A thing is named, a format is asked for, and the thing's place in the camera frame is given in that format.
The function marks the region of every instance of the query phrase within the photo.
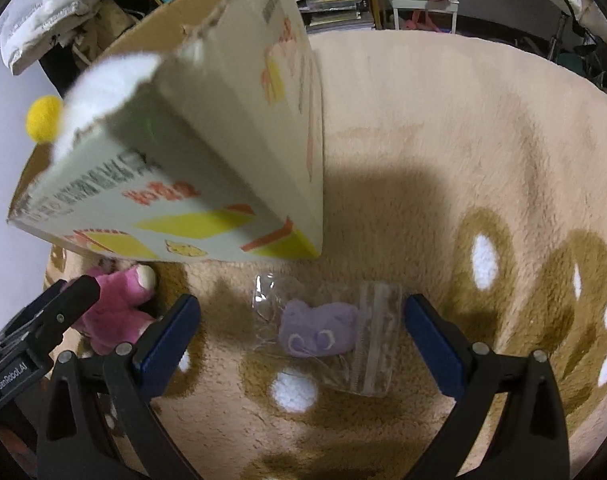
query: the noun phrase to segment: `yellow pom-pom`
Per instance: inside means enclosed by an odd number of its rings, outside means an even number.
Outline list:
[[[26,115],[28,136],[37,142],[53,142],[59,134],[59,116],[62,112],[62,100],[54,95],[45,95],[37,99]]]

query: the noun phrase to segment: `purple cat face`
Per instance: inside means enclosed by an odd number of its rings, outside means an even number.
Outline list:
[[[316,308],[291,300],[281,316],[279,343],[294,357],[324,357],[343,354],[355,347],[357,307],[327,303]]]

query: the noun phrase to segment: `pink plush toy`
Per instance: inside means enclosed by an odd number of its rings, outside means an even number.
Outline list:
[[[109,354],[119,343],[136,343],[155,321],[136,308],[154,294],[154,270],[137,265],[107,274],[93,267],[86,274],[99,282],[100,298],[72,327],[90,338],[92,349],[99,355]]]

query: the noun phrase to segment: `clear zip bag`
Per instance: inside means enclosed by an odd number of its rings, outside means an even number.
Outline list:
[[[323,282],[262,274],[252,300],[254,349],[331,388],[384,396],[394,368],[401,286]]]

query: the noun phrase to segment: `open box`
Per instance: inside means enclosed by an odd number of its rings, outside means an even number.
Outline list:
[[[59,163],[37,146],[8,222],[137,260],[318,256],[321,87],[295,1],[173,0],[105,55],[137,51],[164,55],[152,79]]]

